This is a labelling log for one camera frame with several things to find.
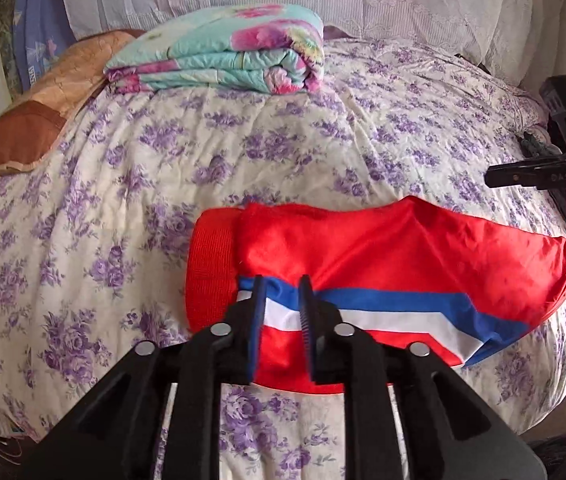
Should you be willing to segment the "red pants with striped band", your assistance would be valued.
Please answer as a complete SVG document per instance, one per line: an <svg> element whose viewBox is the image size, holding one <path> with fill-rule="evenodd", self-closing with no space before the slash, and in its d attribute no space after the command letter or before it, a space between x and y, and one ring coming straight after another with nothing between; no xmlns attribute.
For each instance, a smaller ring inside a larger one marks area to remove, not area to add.
<svg viewBox="0 0 566 480"><path fill-rule="evenodd" d="M267 285L258 385L319 394L309 376L299 283L382 344L424 342L450 366L492 356L566 299L566 240L409 196L357 211L306 205L217 208L193 230L184 303L198 332Z"/></svg>

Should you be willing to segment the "dark jeans pile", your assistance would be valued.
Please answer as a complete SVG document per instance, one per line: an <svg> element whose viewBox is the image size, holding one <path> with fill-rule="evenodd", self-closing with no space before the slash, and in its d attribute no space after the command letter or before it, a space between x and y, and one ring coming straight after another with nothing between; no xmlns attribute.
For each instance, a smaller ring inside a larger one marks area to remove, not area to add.
<svg viewBox="0 0 566 480"><path fill-rule="evenodd" d="M522 136L518 136L517 141L522 154L526 158L555 157L562 154L557 146L546 144L529 132L524 132Z"/></svg>

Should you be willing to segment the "purple floral bed sheet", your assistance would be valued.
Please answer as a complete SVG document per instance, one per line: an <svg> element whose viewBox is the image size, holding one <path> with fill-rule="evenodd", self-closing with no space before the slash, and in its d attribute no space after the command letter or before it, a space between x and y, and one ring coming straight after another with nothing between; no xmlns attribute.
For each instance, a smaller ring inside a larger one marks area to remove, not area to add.
<svg viewBox="0 0 566 480"><path fill-rule="evenodd" d="M37 444L137 342L180 344L187 250L206 209L357 210L417 196L566 237L551 196L484 184L546 139L530 94L407 40L333 40L315 93L178 88L89 99L28 174L0 177L0 412Z"/></svg>

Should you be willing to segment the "brown orange pillow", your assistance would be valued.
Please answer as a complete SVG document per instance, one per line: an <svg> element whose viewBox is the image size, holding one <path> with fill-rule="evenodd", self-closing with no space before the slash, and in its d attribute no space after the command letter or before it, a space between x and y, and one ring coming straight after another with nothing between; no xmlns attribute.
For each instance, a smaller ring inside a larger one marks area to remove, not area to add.
<svg viewBox="0 0 566 480"><path fill-rule="evenodd" d="M26 174L44 161L79 110L105 86L106 63L142 34L118 29L76 42L0 115L0 177Z"/></svg>

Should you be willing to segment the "folded teal floral quilt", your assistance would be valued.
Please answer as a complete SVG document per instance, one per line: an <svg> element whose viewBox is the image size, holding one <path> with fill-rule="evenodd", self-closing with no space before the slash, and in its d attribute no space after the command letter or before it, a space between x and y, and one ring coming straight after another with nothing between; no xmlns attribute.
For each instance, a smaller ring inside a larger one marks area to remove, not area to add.
<svg viewBox="0 0 566 480"><path fill-rule="evenodd" d="M315 92L324 77L323 22L296 4L213 6L145 32L106 63L104 75L120 93L194 86Z"/></svg>

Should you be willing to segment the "blue patterned cloth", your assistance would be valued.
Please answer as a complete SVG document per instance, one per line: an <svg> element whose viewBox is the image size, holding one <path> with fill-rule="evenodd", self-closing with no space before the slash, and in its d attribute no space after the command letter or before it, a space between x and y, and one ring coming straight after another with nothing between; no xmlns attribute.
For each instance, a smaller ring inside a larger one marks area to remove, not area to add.
<svg viewBox="0 0 566 480"><path fill-rule="evenodd" d="M23 90L44 76L75 41L64 0L15 0L13 50Z"/></svg>

